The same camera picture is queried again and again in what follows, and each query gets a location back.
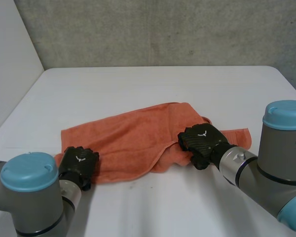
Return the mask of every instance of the towel fold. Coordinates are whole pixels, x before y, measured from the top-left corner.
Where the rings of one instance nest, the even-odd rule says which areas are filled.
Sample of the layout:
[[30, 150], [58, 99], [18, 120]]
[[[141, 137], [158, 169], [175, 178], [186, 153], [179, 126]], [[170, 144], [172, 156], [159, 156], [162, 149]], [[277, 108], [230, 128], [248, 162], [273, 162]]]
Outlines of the towel fold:
[[[200, 116], [188, 103], [167, 103], [88, 122], [61, 131], [62, 153], [67, 147], [83, 146], [100, 154], [100, 170], [93, 183], [134, 180], [148, 172], [164, 172], [172, 164], [190, 162], [178, 134], [186, 127], [211, 121]], [[222, 131], [229, 143], [249, 149], [248, 129]]]

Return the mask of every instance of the gray wall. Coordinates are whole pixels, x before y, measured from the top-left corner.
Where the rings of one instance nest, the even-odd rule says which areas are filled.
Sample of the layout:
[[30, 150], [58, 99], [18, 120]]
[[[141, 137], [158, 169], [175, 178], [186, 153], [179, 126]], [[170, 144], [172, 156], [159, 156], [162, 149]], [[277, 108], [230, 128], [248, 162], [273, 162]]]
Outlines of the gray wall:
[[269, 65], [296, 88], [296, 0], [15, 0], [45, 69]]

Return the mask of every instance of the table surface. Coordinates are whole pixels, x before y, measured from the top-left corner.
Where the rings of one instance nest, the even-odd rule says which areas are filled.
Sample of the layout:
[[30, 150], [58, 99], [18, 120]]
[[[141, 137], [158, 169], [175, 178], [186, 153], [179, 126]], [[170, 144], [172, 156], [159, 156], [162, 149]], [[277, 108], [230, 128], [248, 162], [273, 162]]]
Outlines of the table surface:
[[[189, 102], [218, 129], [248, 127], [257, 154], [265, 106], [295, 99], [274, 68], [136, 67], [45, 71], [0, 128], [0, 160], [55, 155], [60, 131], [166, 102]], [[0, 212], [0, 237], [16, 236]], [[229, 185], [214, 168], [173, 165], [132, 182], [83, 193], [69, 237], [288, 237], [296, 233]]]

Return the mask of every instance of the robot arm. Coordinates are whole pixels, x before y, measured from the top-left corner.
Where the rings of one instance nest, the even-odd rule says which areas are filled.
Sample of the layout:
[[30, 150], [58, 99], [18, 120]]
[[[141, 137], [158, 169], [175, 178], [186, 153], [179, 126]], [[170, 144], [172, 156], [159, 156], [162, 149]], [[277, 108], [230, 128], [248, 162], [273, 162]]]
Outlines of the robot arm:
[[266, 107], [258, 156], [229, 144], [207, 123], [186, 128], [178, 138], [197, 169], [213, 163], [229, 183], [296, 231], [296, 101]]
[[65, 237], [98, 159], [90, 149], [69, 147], [59, 169], [46, 153], [0, 161], [0, 210], [11, 213], [17, 236]]

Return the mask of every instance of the blue joint cover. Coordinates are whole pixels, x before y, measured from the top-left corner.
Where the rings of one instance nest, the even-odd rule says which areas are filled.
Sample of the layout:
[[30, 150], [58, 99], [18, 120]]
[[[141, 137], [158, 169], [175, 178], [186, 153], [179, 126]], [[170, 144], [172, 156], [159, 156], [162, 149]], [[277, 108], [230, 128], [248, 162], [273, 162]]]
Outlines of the blue joint cover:
[[281, 100], [266, 106], [264, 125], [278, 129], [296, 131], [296, 100]]
[[290, 200], [277, 215], [277, 220], [296, 231], [296, 197]]
[[36, 192], [58, 178], [55, 159], [46, 153], [22, 154], [9, 160], [0, 173], [2, 184], [16, 192]]

